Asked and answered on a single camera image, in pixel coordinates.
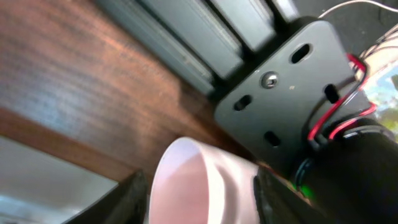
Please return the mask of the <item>pink cup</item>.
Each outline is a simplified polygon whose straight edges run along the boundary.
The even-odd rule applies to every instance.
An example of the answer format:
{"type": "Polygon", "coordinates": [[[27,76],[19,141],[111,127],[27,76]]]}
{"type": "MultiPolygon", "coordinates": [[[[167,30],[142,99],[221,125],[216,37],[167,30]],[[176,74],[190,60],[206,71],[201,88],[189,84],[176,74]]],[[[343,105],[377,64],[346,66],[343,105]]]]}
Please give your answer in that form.
{"type": "Polygon", "coordinates": [[[253,184],[258,169],[217,147],[178,138],[157,166],[149,223],[259,223],[253,184]]]}

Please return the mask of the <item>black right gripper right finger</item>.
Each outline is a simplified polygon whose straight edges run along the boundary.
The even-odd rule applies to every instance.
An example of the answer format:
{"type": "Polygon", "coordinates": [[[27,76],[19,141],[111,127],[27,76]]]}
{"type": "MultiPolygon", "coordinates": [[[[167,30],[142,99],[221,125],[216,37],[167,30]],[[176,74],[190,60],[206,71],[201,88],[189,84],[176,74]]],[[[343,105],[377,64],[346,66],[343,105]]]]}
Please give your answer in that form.
{"type": "Polygon", "coordinates": [[[253,178],[260,224],[328,224],[330,220],[260,167],[253,178]]]}

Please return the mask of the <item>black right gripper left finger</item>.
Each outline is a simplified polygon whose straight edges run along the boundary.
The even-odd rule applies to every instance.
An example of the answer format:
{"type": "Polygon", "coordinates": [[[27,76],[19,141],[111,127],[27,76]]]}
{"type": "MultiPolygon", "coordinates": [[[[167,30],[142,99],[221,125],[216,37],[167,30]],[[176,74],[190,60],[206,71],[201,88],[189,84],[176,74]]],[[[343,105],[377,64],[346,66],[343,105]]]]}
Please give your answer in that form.
{"type": "Polygon", "coordinates": [[[148,188],[144,172],[139,170],[66,224],[143,224],[148,188]]]}

